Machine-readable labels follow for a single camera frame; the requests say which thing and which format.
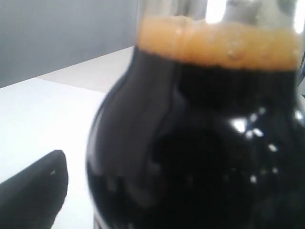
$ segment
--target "gray wall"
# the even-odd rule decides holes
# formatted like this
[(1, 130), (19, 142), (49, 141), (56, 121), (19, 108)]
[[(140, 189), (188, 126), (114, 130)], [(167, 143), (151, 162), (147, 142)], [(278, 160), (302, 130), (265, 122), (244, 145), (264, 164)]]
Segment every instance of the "gray wall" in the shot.
[(0, 0), (0, 87), (133, 44), (137, 0)]

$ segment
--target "white surface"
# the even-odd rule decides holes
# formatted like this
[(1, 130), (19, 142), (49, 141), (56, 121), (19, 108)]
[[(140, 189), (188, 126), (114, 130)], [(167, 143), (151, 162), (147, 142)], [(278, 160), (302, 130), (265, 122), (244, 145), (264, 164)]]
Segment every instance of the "white surface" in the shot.
[(125, 73), (132, 53), (130, 47), (38, 78), (105, 93)]
[(0, 89), (0, 182), (54, 149), (69, 172), (68, 195), (53, 229), (92, 229), (86, 184), (89, 129), (104, 94), (40, 79)]

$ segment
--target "dark liquid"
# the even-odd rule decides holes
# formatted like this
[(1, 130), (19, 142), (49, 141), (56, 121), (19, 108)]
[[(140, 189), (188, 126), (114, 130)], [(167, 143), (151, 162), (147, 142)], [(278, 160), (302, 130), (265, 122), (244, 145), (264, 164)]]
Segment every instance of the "dark liquid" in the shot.
[(294, 72), (136, 48), (91, 133), (97, 218), (111, 229), (303, 229), (304, 125)]

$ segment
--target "beer foam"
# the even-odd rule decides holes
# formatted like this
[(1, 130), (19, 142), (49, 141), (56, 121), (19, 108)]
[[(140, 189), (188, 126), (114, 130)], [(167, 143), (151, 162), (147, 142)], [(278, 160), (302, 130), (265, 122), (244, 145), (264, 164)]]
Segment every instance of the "beer foam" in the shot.
[(250, 70), (295, 70), (301, 38), (290, 29), (237, 22), (208, 24), (185, 17), (145, 17), (137, 46), (184, 63)]

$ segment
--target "glass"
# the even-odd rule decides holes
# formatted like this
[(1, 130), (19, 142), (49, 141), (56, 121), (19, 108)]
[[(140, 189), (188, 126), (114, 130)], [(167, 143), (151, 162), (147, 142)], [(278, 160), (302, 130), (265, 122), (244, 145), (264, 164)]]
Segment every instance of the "glass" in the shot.
[(304, 0), (150, 0), (87, 172), (103, 229), (305, 228)]

